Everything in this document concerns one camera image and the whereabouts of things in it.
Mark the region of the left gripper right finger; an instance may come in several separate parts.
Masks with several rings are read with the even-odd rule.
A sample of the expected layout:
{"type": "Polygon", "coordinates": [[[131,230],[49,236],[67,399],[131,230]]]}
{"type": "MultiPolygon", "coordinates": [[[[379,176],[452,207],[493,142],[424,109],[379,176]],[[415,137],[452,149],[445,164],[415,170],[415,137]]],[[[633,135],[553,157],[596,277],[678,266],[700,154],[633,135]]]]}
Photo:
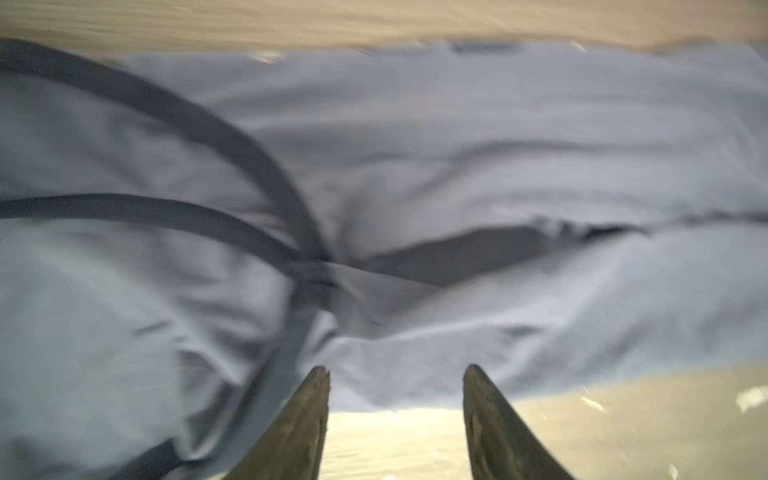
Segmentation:
{"type": "Polygon", "coordinates": [[[463,415],[473,478],[573,480],[477,364],[463,376],[463,415]]]}

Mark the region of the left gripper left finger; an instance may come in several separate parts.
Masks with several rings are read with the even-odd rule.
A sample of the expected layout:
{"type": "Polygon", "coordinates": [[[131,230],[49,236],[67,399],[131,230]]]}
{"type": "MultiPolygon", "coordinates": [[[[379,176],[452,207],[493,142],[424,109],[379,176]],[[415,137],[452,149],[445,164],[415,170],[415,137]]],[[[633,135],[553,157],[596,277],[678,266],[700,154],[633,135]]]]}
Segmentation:
{"type": "Polygon", "coordinates": [[[320,472],[331,377],[314,367],[273,423],[226,480],[316,480],[320,472]]]}

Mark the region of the grey blue printed tank top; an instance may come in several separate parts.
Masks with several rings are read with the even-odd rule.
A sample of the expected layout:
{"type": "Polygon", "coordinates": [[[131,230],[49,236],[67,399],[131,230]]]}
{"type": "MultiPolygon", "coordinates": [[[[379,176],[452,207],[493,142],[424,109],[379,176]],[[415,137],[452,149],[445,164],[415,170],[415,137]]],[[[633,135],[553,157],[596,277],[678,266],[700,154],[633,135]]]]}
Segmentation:
{"type": "Polygon", "coordinates": [[[1,475],[767,357],[767,48],[1,42],[1,475]]]}

